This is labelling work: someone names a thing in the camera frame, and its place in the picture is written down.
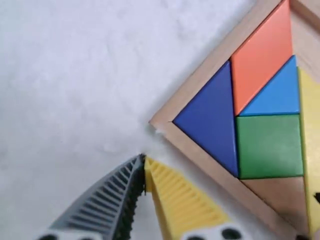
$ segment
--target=wooden puzzle board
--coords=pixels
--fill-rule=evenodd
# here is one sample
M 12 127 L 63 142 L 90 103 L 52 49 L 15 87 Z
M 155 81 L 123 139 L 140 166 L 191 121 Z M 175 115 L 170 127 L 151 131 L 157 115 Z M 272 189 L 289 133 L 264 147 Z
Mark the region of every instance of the wooden puzzle board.
M 242 21 L 153 116 L 150 123 L 162 131 L 167 140 L 225 188 L 244 207 L 261 219 L 272 231 L 282 236 L 283 239 L 295 239 L 296 235 L 302 232 L 300 229 L 292 227 L 242 181 L 231 175 L 173 124 L 173 120 L 179 112 L 280 2 L 280 0 L 258 0 Z M 320 83 L 320 3 L 317 0 L 292 0 L 290 4 L 293 54 L 297 57 L 297 65 L 305 70 L 312 79 Z M 308 142 L 308 144 L 313 145 L 313 151 L 317 150 L 317 143 Z M 315 231 L 312 226 L 310 231 L 312 234 Z

